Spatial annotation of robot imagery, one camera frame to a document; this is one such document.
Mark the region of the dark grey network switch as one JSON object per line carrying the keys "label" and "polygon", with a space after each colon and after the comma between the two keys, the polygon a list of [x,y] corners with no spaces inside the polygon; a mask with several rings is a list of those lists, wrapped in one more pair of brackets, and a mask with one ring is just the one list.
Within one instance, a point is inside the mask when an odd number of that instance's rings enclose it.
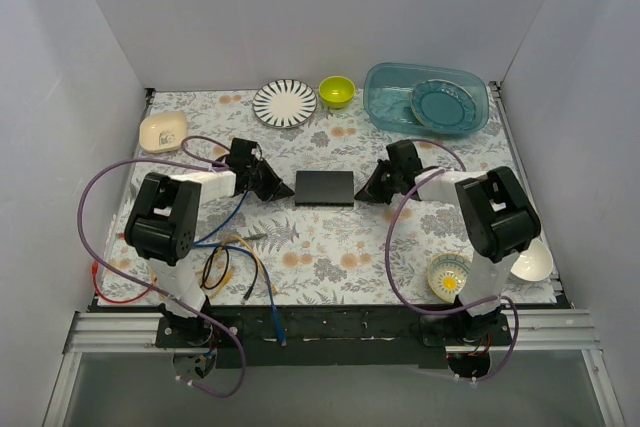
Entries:
{"label": "dark grey network switch", "polygon": [[296,206],[353,206],[354,174],[352,171],[299,170],[294,202]]}

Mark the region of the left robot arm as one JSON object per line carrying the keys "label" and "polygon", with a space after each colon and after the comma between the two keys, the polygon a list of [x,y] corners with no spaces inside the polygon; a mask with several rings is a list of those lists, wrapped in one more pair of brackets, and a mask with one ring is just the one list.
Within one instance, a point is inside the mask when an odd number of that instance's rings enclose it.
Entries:
{"label": "left robot arm", "polygon": [[226,159],[208,168],[184,175],[147,173],[129,214],[125,242],[150,262],[164,292],[164,308],[181,318],[178,334],[190,346],[205,345],[213,333],[211,320],[199,313],[207,296],[193,271],[180,266],[195,243],[199,209],[247,192],[265,202],[294,195],[257,142],[235,139]]}

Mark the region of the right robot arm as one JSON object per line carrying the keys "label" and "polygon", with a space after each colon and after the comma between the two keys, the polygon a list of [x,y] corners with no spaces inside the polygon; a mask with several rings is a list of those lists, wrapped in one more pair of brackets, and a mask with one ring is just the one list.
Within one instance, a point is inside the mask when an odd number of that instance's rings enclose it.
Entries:
{"label": "right robot arm", "polygon": [[540,236],[539,216],[508,167],[481,172],[425,167],[411,139],[389,144],[386,150],[388,158],[377,163],[355,199],[390,204],[394,195],[401,194],[399,208],[410,200],[456,206],[474,249],[469,275],[452,308],[435,311],[411,304],[400,293],[391,271],[390,246],[401,213],[397,210],[384,244],[389,285],[402,304],[420,315],[457,314],[452,320],[454,336],[464,344],[475,344],[489,331],[486,315],[501,307],[503,288],[512,266]]}

